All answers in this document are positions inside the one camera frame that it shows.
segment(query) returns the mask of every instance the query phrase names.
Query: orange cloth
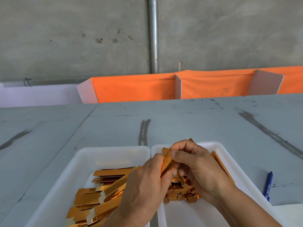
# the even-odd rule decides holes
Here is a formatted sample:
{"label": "orange cloth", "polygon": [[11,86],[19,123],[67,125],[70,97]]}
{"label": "orange cloth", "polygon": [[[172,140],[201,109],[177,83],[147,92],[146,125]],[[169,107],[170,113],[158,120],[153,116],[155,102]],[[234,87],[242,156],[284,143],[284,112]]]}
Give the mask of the orange cloth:
{"label": "orange cloth", "polygon": [[182,99],[245,96],[254,70],[284,75],[278,94],[303,93],[303,66],[222,71],[191,71],[131,76],[92,77],[99,103],[175,99],[175,77]]}
{"label": "orange cloth", "polygon": [[175,99],[173,73],[92,77],[99,103]]}

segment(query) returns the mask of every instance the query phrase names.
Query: gray table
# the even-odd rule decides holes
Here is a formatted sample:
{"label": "gray table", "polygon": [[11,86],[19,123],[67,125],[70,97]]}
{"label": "gray table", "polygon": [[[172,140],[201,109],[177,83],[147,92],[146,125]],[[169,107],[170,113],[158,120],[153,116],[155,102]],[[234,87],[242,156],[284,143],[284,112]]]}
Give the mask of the gray table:
{"label": "gray table", "polygon": [[303,203],[302,115],[303,94],[2,108],[0,227],[24,226],[83,147],[189,137],[220,142],[261,191],[273,171],[272,205]]}

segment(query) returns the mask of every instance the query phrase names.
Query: metal pipe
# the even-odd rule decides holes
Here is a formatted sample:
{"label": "metal pipe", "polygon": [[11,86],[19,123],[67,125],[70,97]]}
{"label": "metal pipe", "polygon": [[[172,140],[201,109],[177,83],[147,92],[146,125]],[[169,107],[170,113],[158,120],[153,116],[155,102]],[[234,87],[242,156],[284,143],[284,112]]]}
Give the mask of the metal pipe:
{"label": "metal pipe", "polygon": [[158,0],[149,0],[149,32],[151,46],[151,73],[159,73]]}

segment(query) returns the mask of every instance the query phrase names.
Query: person's left hand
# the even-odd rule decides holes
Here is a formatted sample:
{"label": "person's left hand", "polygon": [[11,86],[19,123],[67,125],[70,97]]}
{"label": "person's left hand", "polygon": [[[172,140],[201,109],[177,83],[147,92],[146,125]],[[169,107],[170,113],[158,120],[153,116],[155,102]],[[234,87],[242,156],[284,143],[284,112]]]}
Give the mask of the person's left hand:
{"label": "person's left hand", "polygon": [[107,218],[104,227],[144,227],[152,219],[177,174],[177,169],[173,168],[160,178],[162,163],[163,155],[155,154],[128,175],[121,203]]}

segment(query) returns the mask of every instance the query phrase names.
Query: blue pen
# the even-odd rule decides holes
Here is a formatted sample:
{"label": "blue pen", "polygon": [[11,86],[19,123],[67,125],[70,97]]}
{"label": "blue pen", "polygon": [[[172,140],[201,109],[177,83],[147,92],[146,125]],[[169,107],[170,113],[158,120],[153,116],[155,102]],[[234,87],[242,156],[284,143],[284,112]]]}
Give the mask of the blue pen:
{"label": "blue pen", "polygon": [[263,195],[267,199],[267,201],[269,201],[269,191],[270,191],[273,176],[274,176],[274,174],[271,171],[267,175],[267,179],[266,179],[266,183],[265,183],[265,187],[264,187]]}

